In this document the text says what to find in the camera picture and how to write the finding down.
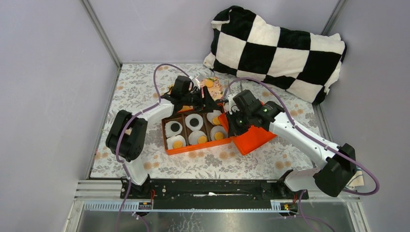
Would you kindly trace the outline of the orange cookie box base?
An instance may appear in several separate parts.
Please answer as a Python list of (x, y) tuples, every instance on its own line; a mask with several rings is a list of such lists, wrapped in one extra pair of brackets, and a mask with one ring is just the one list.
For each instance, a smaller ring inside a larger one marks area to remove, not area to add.
[(210, 113), (192, 109), (177, 113), (161, 121), (165, 152), (176, 155), (210, 148), (231, 142), (218, 118), (225, 110), (223, 105)]

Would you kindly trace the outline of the orange box lid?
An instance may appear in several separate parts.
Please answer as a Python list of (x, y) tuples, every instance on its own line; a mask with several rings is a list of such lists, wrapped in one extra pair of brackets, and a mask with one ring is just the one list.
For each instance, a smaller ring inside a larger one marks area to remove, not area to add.
[[(224, 104), (225, 113), (223, 113), (221, 116), (218, 117), (221, 122), (221, 125), (226, 130), (226, 132), (229, 131), (229, 123), (228, 123), (227, 117), (229, 115), (229, 110), (231, 110), (231, 107), (233, 107), (233, 110), (237, 109), (237, 107), (235, 106), (235, 103), (233, 103), (232, 106), (229, 103), (225, 103)], [(262, 145), (268, 143), (269, 141), (275, 139), (277, 135), (271, 132), (265, 131), (263, 128), (251, 126), (249, 130), (242, 135), (238, 135), (238, 136), (228, 135), (228, 137), (232, 139), (238, 151), (243, 156), (245, 156), (249, 154), (250, 152), (256, 150), (257, 148), (261, 147)]]

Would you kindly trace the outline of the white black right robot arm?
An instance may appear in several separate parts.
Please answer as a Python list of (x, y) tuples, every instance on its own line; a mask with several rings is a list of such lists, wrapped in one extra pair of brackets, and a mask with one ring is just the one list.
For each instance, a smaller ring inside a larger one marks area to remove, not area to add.
[(289, 199), (300, 190), (320, 190), (337, 197), (355, 175), (352, 146), (339, 146), (298, 124), (286, 110), (273, 101), (262, 103), (249, 90), (227, 96), (228, 134), (239, 136), (251, 127), (263, 129), (290, 142), (315, 164), (307, 170), (290, 170), (277, 186), (278, 195)]

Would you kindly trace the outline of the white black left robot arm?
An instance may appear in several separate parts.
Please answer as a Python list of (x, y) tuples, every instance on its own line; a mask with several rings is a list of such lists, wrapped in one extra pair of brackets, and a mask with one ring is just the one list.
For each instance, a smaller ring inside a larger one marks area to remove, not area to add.
[(147, 197), (150, 192), (150, 186), (145, 182), (148, 172), (140, 157), (147, 128), (176, 115), (183, 106), (191, 106), (200, 113), (219, 108), (206, 86), (200, 87), (191, 78), (178, 76), (170, 92), (163, 94), (153, 106), (135, 114), (125, 110), (116, 114), (105, 145), (122, 164), (126, 177), (133, 183), (131, 191), (139, 199)]

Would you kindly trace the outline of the black cookie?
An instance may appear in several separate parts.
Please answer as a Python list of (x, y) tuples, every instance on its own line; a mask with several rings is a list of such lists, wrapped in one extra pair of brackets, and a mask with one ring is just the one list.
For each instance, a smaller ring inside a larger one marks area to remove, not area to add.
[(170, 129), (173, 132), (178, 132), (179, 129), (180, 129), (180, 125), (178, 123), (173, 123), (173, 124), (171, 124)]
[(198, 118), (195, 118), (195, 117), (191, 118), (191, 119), (189, 120), (189, 124), (190, 124), (192, 127), (196, 128), (197, 126), (199, 126), (199, 120), (198, 120)]

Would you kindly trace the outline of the floral cookie tray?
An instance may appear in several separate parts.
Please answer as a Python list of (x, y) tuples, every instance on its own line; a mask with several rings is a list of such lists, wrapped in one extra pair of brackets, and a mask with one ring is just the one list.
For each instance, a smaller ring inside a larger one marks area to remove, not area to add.
[[(208, 80), (212, 80), (212, 81), (214, 82), (214, 85), (213, 85), (212, 88), (208, 88), (208, 91), (210, 92), (210, 95), (212, 96), (212, 98), (215, 100), (215, 102), (216, 102), (217, 104), (218, 104), (218, 103), (221, 103), (221, 98), (222, 98), (222, 85), (221, 85), (221, 83), (220, 83), (220, 81), (219, 81), (218, 78), (216, 78), (216, 77), (203, 78), (201, 81), (198, 80), (198, 79), (199, 79), (198, 76), (195, 77), (195, 78), (193, 78), (193, 77), (189, 77), (189, 78), (194, 82), (194, 85), (197, 86), (197, 87), (204, 87), (204, 86), (205, 86), (205, 85), (204, 85), (204, 82), (205, 82), (205, 80), (207, 80), (207, 79), (208, 79)], [(174, 86), (174, 84), (170, 85), (170, 86), (168, 87), (168, 91), (171, 90), (171, 88), (172, 88), (173, 86)], [(193, 109), (193, 107), (192, 107), (192, 106), (184, 106), (181, 111), (188, 110), (188, 109)]]

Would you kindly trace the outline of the orange cookie cup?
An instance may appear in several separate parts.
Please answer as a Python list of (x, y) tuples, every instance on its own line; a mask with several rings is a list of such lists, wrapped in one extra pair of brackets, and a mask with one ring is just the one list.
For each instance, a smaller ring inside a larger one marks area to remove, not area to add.
[(204, 144), (207, 142), (207, 137), (204, 135), (201, 135), (197, 138), (197, 144)]
[(212, 118), (212, 124), (215, 126), (220, 125), (220, 121), (217, 116)]
[(172, 144), (173, 149), (178, 149), (184, 147), (184, 143), (180, 140), (174, 141)]
[(218, 132), (216, 132), (216, 133), (214, 134), (214, 139), (215, 139), (215, 140), (224, 139), (224, 134), (223, 134), (222, 132), (218, 131)]

